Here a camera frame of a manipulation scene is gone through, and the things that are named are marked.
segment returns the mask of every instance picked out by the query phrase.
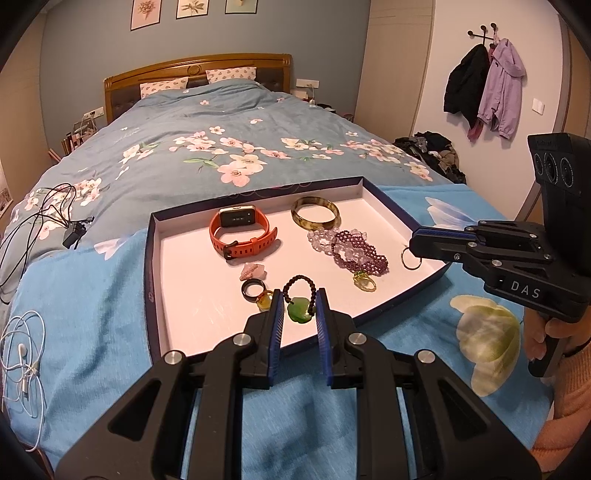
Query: light switch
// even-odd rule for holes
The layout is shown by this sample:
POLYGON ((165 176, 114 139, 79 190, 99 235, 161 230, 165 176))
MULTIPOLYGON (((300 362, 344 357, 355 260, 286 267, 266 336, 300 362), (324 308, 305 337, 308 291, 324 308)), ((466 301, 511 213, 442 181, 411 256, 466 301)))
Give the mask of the light switch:
POLYGON ((541 100, 534 98, 534 104, 532 105, 531 109, 534 112, 538 112, 540 115, 544 114, 544 108, 546 108, 545 104, 542 103, 541 100))

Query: key ring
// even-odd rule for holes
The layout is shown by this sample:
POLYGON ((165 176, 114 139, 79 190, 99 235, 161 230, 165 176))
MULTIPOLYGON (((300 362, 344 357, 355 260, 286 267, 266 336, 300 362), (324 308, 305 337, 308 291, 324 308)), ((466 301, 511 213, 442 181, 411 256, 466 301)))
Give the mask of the key ring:
POLYGON ((423 258, 421 257, 419 259, 419 263, 416 267, 409 267, 406 265, 406 263, 404 263, 404 252, 406 250, 409 250, 409 247, 405 247, 404 250, 402 250, 402 252, 400 253, 400 261, 402 262, 404 268, 406 268, 407 270, 418 270, 421 267, 421 265, 423 264, 423 258))

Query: framed picture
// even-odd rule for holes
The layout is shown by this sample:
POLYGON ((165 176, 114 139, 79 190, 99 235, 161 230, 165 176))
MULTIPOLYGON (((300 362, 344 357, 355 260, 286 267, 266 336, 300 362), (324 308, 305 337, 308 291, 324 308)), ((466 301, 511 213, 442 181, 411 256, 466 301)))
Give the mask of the framed picture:
POLYGON ((207 15, 209 0, 178 0, 177 19, 207 15))
POLYGON ((258 0, 226 0, 227 14, 255 14, 258 0))
POLYGON ((131 30, 160 23, 162 0, 134 0, 131 11, 131 30))

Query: white tray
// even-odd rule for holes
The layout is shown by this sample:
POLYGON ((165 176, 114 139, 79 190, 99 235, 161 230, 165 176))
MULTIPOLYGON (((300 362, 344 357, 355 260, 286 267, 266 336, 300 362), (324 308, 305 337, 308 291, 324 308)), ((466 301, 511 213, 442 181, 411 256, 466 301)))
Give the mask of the white tray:
MULTIPOLYGON (((333 215, 320 206, 305 206, 300 214, 322 222, 333 215)), ((171 349, 186 355, 212 350, 221 340, 241 332, 256 304, 241 294, 239 280, 246 262, 265 265, 267 289, 282 289, 295 275, 310 277, 317 288, 324 287, 332 309, 348 313, 359 321, 368 320, 400 303, 443 275, 446 264, 423 260, 415 271, 406 270, 400 253, 419 225, 389 197, 367 180, 355 177, 306 185, 248 192, 232 197, 196 202, 152 214, 146 252, 146 316, 152 358, 171 349), (291 205, 302 196, 320 196, 334 202, 340 211, 341 229, 367 232, 368 243, 388 258, 389 271, 372 277, 378 289, 364 292, 353 284, 353 275, 339 268, 333 259, 314 250, 307 230, 291 218, 291 205), (277 240, 255 257, 229 262, 214 250, 209 239, 209 222, 222 207, 256 205, 278 228, 277 240)), ((230 243, 260 235, 252 227, 232 229, 221 240, 230 243)), ((407 264, 417 265, 410 252, 407 264)), ((290 296, 310 298, 305 281, 296 282, 290 296)), ((287 314, 281 346, 294 346, 316 336, 316 323, 292 322, 287 314)))

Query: green jade pendant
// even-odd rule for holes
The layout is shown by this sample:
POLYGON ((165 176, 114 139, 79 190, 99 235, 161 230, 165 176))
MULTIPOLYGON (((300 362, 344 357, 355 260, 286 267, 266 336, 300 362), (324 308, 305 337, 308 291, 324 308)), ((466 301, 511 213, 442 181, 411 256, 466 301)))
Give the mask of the green jade pendant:
POLYGON ((287 314, 296 323, 308 323, 312 319, 312 315, 308 313, 309 307, 310 300, 295 297, 291 299, 291 303, 287 306, 287 314))

